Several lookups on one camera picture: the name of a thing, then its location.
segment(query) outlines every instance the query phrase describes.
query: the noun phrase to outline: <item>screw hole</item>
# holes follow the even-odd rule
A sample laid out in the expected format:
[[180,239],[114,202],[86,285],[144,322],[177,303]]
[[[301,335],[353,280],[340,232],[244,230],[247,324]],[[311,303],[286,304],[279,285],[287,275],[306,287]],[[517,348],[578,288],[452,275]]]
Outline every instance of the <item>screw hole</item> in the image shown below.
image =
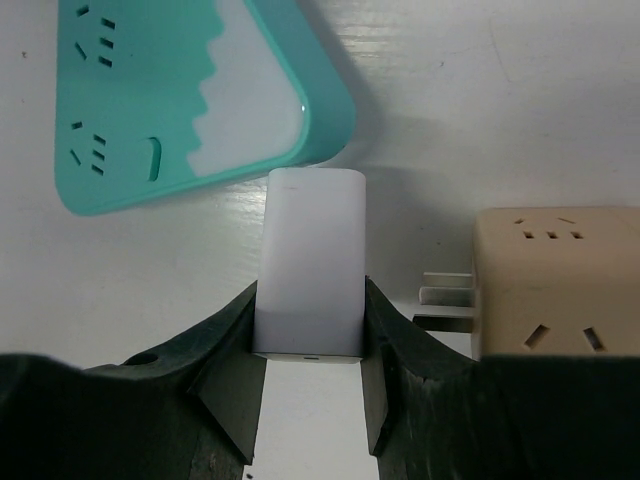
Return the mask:
[[105,47],[110,48],[111,50],[113,50],[114,43],[109,39],[101,37],[100,38],[100,45],[104,45]]
[[80,44],[78,42],[76,42],[75,47],[76,47],[76,51],[78,52],[78,54],[80,54],[80,56],[82,57],[82,60],[86,60],[87,59],[87,54],[84,53],[84,50],[82,49],[82,47],[80,46]]
[[78,158],[78,155],[76,155],[76,152],[74,152],[73,150],[71,150],[71,151],[70,151],[70,153],[71,153],[71,156],[73,157],[73,159],[76,161],[76,163],[77,163],[78,165],[81,165],[81,164],[82,164],[82,162],[80,162],[80,159]]
[[102,23],[102,25],[104,25],[105,27],[110,28],[111,30],[115,30],[116,29],[116,22],[112,22],[108,18],[104,18],[103,17],[100,20],[100,23]]
[[542,324],[538,325],[533,333],[529,335],[529,338],[524,341],[524,346],[529,350],[533,350],[547,333],[549,333],[549,327],[545,327]]
[[100,56],[100,57],[98,57],[98,61],[101,64],[106,65],[109,68],[113,67],[113,62],[111,60],[109,60],[108,58]]
[[584,333],[584,336],[587,337],[587,341],[589,342],[589,345],[591,345],[591,348],[593,349],[594,352],[605,351],[604,345],[602,344],[600,337],[598,337],[598,334],[592,327],[584,329],[583,333]]
[[136,365],[149,365],[156,360],[158,360],[158,356],[155,353],[142,352],[134,355],[129,360],[124,362],[124,365],[127,365],[128,367]]

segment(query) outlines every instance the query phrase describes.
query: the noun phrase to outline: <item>socket outlet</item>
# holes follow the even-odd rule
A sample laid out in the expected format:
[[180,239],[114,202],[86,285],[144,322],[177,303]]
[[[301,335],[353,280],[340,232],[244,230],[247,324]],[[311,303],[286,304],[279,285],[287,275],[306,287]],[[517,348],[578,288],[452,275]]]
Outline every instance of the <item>socket outlet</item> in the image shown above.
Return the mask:
[[640,353],[640,208],[482,212],[473,275],[475,358]]
[[60,0],[55,178],[91,215],[179,190],[222,25],[210,0]]

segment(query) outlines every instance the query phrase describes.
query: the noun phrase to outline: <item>white power adapter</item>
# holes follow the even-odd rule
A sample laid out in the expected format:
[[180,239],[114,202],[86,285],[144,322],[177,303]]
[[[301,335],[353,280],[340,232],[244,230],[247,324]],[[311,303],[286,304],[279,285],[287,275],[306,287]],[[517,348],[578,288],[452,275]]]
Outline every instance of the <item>white power adapter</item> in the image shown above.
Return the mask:
[[362,356],[366,180],[353,170],[269,175],[254,353],[356,363]]

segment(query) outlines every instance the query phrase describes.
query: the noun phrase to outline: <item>white surface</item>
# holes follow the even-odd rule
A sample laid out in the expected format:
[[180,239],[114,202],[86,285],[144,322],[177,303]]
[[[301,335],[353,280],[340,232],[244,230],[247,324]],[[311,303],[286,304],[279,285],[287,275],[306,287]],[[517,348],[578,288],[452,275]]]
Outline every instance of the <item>white surface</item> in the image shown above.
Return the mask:
[[216,71],[200,86],[209,111],[194,121],[202,145],[189,164],[198,176],[284,155],[304,124],[298,93],[245,3],[214,3],[224,30],[209,44]]
[[354,170],[269,174],[254,352],[332,363],[362,357],[366,187]]
[[[367,175],[368,272],[404,312],[422,272],[468,271],[481,208],[640,204],[637,0],[300,3],[358,103],[356,141],[332,165]],[[265,182],[67,213],[55,39],[55,1],[0,2],[0,348],[123,361],[256,278]],[[270,365],[256,480],[376,478],[360,386],[346,388],[357,376]]]

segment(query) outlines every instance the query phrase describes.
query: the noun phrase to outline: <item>outlet slot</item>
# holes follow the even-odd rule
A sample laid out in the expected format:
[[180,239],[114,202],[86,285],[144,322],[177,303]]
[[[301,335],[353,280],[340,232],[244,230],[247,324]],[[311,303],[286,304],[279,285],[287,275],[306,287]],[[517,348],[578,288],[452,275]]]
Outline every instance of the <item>outlet slot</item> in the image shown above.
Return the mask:
[[104,18],[102,17],[100,19],[100,23],[102,25],[104,25],[107,28],[110,28],[111,30],[115,30],[116,29],[116,22],[112,22],[111,20],[109,20],[108,18]]
[[109,60],[108,58],[105,58],[103,56],[98,57],[98,61],[101,64],[106,65],[109,68],[113,67],[113,62],[111,60]]
[[589,345],[591,345],[591,348],[593,349],[594,352],[605,351],[604,345],[600,340],[600,337],[598,337],[598,334],[592,327],[585,328],[582,332],[584,333],[584,336],[587,337],[587,341],[589,342]]
[[80,159],[78,158],[78,155],[76,155],[76,152],[74,152],[73,150],[71,150],[69,153],[71,153],[71,156],[73,157],[73,159],[76,161],[76,163],[78,165],[82,165],[82,162],[80,161]]
[[155,182],[160,175],[160,160],[162,159],[162,145],[160,140],[155,137],[149,139],[153,148],[153,156],[151,157],[151,167],[149,168],[149,181]]
[[524,346],[529,350],[533,350],[547,333],[549,333],[549,327],[545,327],[542,324],[538,325],[533,333],[529,335],[529,338],[524,341]]
[[113,50],[114,43],[108,38],[100,37],[100,45],[103,45],[111,50]]
[[76,47],[76,51],[82,57],[82,59],[86,60],[87,59],[87,54],[84,52],[84,50],[82,49],[82,47],[80,46],[80,44],[78,42],[76,42],[75,47]]

